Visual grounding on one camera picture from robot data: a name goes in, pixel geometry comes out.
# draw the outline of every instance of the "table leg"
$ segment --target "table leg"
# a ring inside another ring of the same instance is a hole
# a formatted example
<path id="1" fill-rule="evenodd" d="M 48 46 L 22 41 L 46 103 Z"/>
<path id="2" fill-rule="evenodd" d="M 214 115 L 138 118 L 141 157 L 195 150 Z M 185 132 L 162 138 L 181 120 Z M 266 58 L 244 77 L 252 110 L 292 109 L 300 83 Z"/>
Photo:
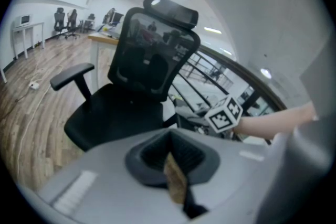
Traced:
<path id="1" fill-rule="evenodd" d="M 45 40 L 44 40 L 44 36 L 43 36 L 43 27 L 44 27 L 44 24 L 42 24 L 42 48 L 44 48 L 44 46 L 45 46 Z"/>
<path id="2" fill-rule="evenodd" d="M 4 80 L 4 83 L 7 83 L 7 80 L 6 80 L 6 77 L 5 77 L 5 74 L 4 74 L 4 71 L 2 70 L 2 68 L 0 68 L 0 73 L 1 73 L 2 79 Z"/>
<path id="3" fill-rule="evenodd" d="M 94 65 L 94 69 L 91 71 L 91 83 L 92 83 L 92 94 L 98 91 L 98 54 L 99 47 L 97 41 L 91 42 L 91 63 Z"/>
<path id="4" fill-rule="evenodd" d="M 32 48 L 35 49 L 35 44 L 34 44 L 34 27 L 31 29 L 31 43 L 32 43 Z"/>
<path id="5" fill-rule="evenodd" d="M 28 59 L 27 49 L 26 49 L 26 29 L 22 30 L 22 42 L 23 42 L 23 50 L 25 52 L 25 58 Z"/>
<path id="6" fill-rule="evenodd" d="M 12 31 L 12 46 L 13 46 L 13 52 L 14 52 L 15 58 L 17 60 L 18 55 L 17 55 L 16 49 L 15 49 L 15 40 L 14 40 L 14 32 L 13 31 Z"/>

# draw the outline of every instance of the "chair armrest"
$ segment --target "chair armrest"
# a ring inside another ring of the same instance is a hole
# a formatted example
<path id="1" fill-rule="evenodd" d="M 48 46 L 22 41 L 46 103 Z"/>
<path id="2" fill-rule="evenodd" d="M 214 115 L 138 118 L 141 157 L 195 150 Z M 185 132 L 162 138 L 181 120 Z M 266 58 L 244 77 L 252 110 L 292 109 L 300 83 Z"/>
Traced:
<path id="1" fill-rule="evenodd" d="M 54 76 L 50 80 L 51 87 L 58 91 L 59 89 L 63 88 L 68 83 L 79 79 L 82 77 L 85 73 L 91 71 L 94 69 L 95 66 L 91 63 L 80 63 L 79 65 L 70 67 L 64 71 L 62 71 L 60 74 Z"/>

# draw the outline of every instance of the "white microwave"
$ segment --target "white microwave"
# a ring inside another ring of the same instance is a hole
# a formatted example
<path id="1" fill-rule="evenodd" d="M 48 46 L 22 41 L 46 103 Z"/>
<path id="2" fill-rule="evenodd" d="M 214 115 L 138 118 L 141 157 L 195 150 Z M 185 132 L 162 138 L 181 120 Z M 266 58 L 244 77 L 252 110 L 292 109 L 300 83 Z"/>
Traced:
<path id="1" fill-rule="evenodd" d="M 14 27 L 16 28 L 24 25 L 29 25 L 32 22 L 32 18 L 32 14 L 18 16 L 14 20 Z"/>

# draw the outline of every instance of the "chair headrest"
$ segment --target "chair headrest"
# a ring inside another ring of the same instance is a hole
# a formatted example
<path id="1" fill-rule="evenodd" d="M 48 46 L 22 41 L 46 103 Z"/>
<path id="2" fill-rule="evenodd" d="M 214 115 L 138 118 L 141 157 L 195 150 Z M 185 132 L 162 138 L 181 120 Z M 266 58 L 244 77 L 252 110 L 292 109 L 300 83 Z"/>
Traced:
<path id="1" fill-rule="evenodd" d="M 171 0 L 144 0 L 143 7 L 147 12 L 183 28 L 192 29 L 198 22 L 197 11 L 181 6 Z"/>

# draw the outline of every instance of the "white cube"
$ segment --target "white cube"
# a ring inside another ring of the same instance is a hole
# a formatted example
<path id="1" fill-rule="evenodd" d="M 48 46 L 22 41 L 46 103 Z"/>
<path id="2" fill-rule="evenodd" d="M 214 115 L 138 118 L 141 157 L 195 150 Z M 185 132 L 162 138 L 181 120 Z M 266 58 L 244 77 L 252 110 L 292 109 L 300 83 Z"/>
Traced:
<path id="1" fill-rule="evenodd" d="M 220 100 L 204 116 L 216 133 L 229 130 L 238 125 L 243 108 L 230 95 Z"/>

